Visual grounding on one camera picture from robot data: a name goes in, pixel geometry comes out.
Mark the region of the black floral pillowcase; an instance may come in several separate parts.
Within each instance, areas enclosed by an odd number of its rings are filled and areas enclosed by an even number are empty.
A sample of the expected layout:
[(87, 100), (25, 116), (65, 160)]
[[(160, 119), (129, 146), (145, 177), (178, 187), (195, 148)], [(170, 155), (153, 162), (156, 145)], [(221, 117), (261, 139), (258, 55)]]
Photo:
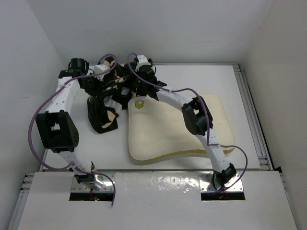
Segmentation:
[[(88, 120), (92, 128), (99, 134), (106, 133), (118, 128), (117, 117), (120, 110), (128, 108), (130, 99), (138, 96), (134, 86), (134, 75), (128, 64), (115, 64), (115, 59), (103, 56), (98, 64), (104, 64), (114, 69), (101, 77), (103, 82), (100, 95), (90, 95), (87, 99)], [(134, 69), (137, 58), (130, 65)]]

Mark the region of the cream yellow pillow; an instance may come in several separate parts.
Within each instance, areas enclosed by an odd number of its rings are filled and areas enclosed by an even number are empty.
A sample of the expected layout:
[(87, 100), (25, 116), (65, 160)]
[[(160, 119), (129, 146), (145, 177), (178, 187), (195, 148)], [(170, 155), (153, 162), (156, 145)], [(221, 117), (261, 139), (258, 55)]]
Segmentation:
[[(224, 153), (233, 151), (235, 137), (221, 99), (216, 94), (203, 95), (212, 116), (218, 142)], [(184, 123), (182, 112), (150, 97), (134, 97), (128, 102), (129, 151), (137, 161), (157, 160), (181, 154), (204, 154), (197, 137)]]

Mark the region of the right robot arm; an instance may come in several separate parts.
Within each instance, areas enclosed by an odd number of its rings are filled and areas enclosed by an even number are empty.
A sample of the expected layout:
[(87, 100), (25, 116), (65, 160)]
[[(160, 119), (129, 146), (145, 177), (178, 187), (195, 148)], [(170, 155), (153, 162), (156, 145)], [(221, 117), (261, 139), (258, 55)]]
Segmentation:
[(213, 117), (203, 97), (191, 88), (174, 91), (166, 88), (166, 83), (157, 80), (149, 62), (138, 63), (134, 69), (130, 64), (128, 67), (137, 78), (137, 88), (143, 89), (145, 95), (182, 113), (186, 129), (197, 137), (209, 155), (213, 167), (212, 183), (220, 186), (217, 192), (228, 189), (226, 184), (236, 176), (236, 169), (225, 156), (224, 146), (215, 137)]

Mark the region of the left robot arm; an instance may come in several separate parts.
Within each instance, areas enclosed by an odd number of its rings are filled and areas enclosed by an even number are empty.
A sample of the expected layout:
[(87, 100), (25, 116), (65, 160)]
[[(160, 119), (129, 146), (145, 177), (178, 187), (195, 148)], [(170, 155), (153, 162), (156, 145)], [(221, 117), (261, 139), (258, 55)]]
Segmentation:
[(74, 151), (79, 144), (79, 132), (70, 116), (75, 96), (85, 86), (85, 79), (77, 77), (87, 74), (88, 70), (89, 63), (84, 59), (71, 59), (68, 69), (59, 74), (56, 95), (35, 121), (43, 146), (70, 165), (79, 184), (92, 187), (98, 185), (98, 179), (93, 174), (94, 164), (76, 156)]

